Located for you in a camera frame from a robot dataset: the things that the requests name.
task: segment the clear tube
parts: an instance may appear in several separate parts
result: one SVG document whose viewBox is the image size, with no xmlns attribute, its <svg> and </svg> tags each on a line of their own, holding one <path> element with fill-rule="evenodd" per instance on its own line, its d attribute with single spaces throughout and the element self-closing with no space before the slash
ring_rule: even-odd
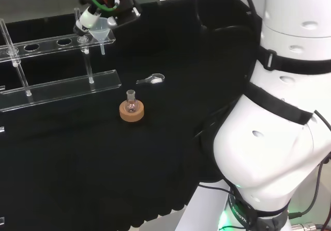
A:
<svg viewBox="0 0 331 231">
<path fill-rule="evenodd" d="M 25 74 L 23 72 L 23 69 L 22 69 L 22 66 L 21 66 L 21 60 L 17 54 L 17 50 L 16 48 L 14 47 L 12 41 L 11 41 L 11 38 L 10 38 L 10 35 L 9 35 L 9 32 L 8 32 L 8 29 L 6 27 L 6 23 L 5 23 L 5 20 L 3 19 L 0 19 L 0 28 L 1 28 L 1 32 L 2 32 L 2 35 L 4 36 L 5 38 L 5 41 L 6 41 L 6 44 L 8 46 L 8 51 L 7 51 L 7 54 L 10 56 L 12 60 L 12 65 L 14 67 L 16 67 L 16 70 L 17 70 L 17 74 L 19 75 L 19 78 L 20 78 L 20 81 L 22 83 L 22 86 L 25 90 L 25 93 L 28 97 L 30 97 L 32 95 L 30 89 L 29 89 L 29 85 L 27 83 L 27 80 L 26 80 L 26 77 L 25 77 Z"/>
<path fill-rule="evenodd" d="M 81 18 L 81 11 L 79 10 L 79 8 L 74 8 L 73 9 L 74 10 L 74 17 L 76 18 L 76 21 L 78 21 L 80 18 Z M 80 43 L 85 43 L 85 42 L 87 42 L 88 41 L 88 38 L 87 38 L 87 36 L 82 36 L 82 37 L 80 37 L 80 38 L 78 38 L 79 39 L 79 42 Z M 83 47 L 83 48 L 81 48 L 81 51 L 83 52 L 83 53 L 85 53 L 85 54 L 89 54 L 89 49 L 88 49 L 88 47 Z"/>
<path fill-rule="evenodd" d="M 89 60 L 89 55 L 88 54 L 83 54 L 84 56 L 84 62 L 85 62 L 85 67 L 87 71 L 87 76 L 88 76 L 88 81 L 90 84 L 94 84 L 93 80 L 93 73 L 92 73 L 92 68 L 91 68 L 91 62 Z"/>
<path fill-rule="evenodd" d="M 103 42 L 100 44 L 100 47 L 101 47 L 101 54 L 102 55 L 105 55 L 105 51 L 104 51 L 104 45 L 103 45 Z"/>
<path fill-rule="evenodd" d="M 76 21 L 78 21 L 79 18 L 81 18 L 81 11 L 79 10 L 79 8 L 75 8 L 73 10 L 74 10 L 74 16 L 76 18 Z M 79 39 L 80 39 L 81 43 L 88 41 L 88 38 L 86 36 L 82 36 Z M 88 81 L 90 84 L 94 84 L 91 62 L 89 60 L 89 55 L 88 55 L 89 49 L 88 49 L 88 47 L 84 47 L 84 48 L 81 48 L 81 51 L 84 53 L 84 62 L 85 62 L 87 76 L 88 76 Z"/>
<path fill-rule="evenodd" d="M 0 28 L 1 33 L 5 39 L 6 45 L 8 46 L 7 54 L 10 56 L 11 59 L 15 59 L 13 60 L 13 66 L 16 67 L 19 63 L 21 63 L 21 60 L 17 54 L 17 49 L 14 47 L 14 44 L 11 41 L 5 20 L 3 19 L 0 19 Z"/>
</svg>

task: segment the black strap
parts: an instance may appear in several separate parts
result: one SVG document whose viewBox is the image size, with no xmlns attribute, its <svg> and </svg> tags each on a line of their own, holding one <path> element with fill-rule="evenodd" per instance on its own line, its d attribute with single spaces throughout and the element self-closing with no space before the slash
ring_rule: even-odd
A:
<svg viewBox="0 0 331 231">
<path fill-rule="evenodd" d="M 331 72 L 331 60 L 299 60 L 278 56 L 273 50 L 260 46 L 258 61 L 268 71 L 278 70 L 296 74 L 316 75 Z"/>
<path fill-rule="evenodd" d="M 305 125 L 312 117 L 311 112 L 300 110 L 251 82 L 248 83 L 244 95 L 263 109 L 296 124 Z"/>
<path fill-rule="evenodd" d="M 287 208 L 290 204 L 288 202 L 286 206 L 276 211 L 260 211 L 255 210 L 254 213 L 257 215 L 256 218 L 252 218 L 251 210 L 245 208 L 245 206 L 235 199 L 234 196 L 229 194 L 228 203 L 230 209 L 243 227 L 249 226 L 251 231 L 269 230 L 269 231 L 279 231 L 281 230 L 288 219 Z M 263 217 L 273 217 L 270 219 L 261 219 Z"/>
</svg>

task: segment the test tube rack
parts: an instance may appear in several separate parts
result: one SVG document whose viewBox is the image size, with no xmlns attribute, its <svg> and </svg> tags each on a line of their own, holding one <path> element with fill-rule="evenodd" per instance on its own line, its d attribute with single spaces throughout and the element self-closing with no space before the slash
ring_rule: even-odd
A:
<svg viewBox="0 0 331 231">
<path fill-rule="evenodd" d="M 76 20 L 81 16 L 79 8 L 74 9 Z M 16 68 L 22 84 L 21 88 L 6 90 L 0 86 L 0 112 L 12 111 L 27 106 L 53 102 L 76 96 L 95 93 L 114 88 L 122 84 L 116 70 L 92 73 L 89 47 L 101 45 L 91 34 L 58 36 L 28 42 L 12 43 L 5 21 L 0 19 L 0 29 L 6 45 L 0 46 L 0 63 L 11 61 Z M 110 30 L 102 45 L 115 42 Z M 80 49 L 84 57 L 86 75 L 38 85 L 29 85 L 22 69 L 21 59 L 51 53 Z"/>
</svg>

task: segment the black tablecloth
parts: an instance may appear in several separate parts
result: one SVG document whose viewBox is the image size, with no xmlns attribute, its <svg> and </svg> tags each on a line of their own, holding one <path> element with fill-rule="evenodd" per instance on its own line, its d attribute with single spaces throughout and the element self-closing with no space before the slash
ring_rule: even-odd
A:
<svg viewBox="0 0 331 231">
<path fill-rule="evenodd" d="M 91 48 L 93 72 L 116 69 L 122 87 L 1 113 L 0 217 L 6 231 L 128 230 L 180 210 L 210 176 L 193 130 L 238 97 L 254 62 L 249 32 L 202 32 L 192 0 L 142 6 L 141 19 Z M 239 0 L 199 0 L 209 27 L 250 26 Z M 73 15 L 8 24 L 13 42 L 69 34 Z M 28 82 L 84 75 L 80 51 L 24 59 Z M 136 85 L 162 73 L 165 81 Z M 0 85 L 20 87 L 9 63 Z M 145 105 L 136 124 L 119 117 L 125 92 Z"/>
</svg>

